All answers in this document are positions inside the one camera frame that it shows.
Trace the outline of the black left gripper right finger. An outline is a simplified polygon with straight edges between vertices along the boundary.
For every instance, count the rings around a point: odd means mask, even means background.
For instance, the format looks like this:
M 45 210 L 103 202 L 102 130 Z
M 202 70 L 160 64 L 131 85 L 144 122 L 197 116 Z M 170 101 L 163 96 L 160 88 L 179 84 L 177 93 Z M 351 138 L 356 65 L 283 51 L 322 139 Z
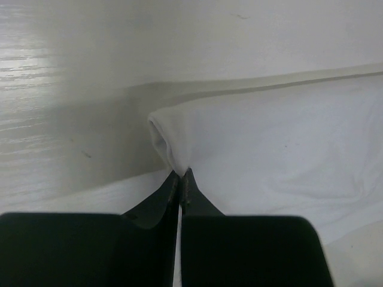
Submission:
M 228 216 L 182 178 L 183 286 L 333 286 L 320 238 L 299 216 Z

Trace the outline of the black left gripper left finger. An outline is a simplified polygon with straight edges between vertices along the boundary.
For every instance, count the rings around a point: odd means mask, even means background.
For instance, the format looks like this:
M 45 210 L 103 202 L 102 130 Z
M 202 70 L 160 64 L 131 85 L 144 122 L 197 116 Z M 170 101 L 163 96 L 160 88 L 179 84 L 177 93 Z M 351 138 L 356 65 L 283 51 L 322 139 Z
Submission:
M 171 286 L 180 197 L 176 173 L 121 215 L 5 213 L 2 286 Z

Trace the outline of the white skirt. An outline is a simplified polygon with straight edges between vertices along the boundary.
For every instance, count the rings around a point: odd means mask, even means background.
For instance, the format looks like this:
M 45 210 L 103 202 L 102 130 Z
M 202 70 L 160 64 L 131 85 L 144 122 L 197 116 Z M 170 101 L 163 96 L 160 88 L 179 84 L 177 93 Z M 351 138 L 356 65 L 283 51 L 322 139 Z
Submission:
M 228 215 L 309 219 L 336 286 L 382 285 L 381 73 L 1 109 L 3 213 L 122 213 L 187 168 Z

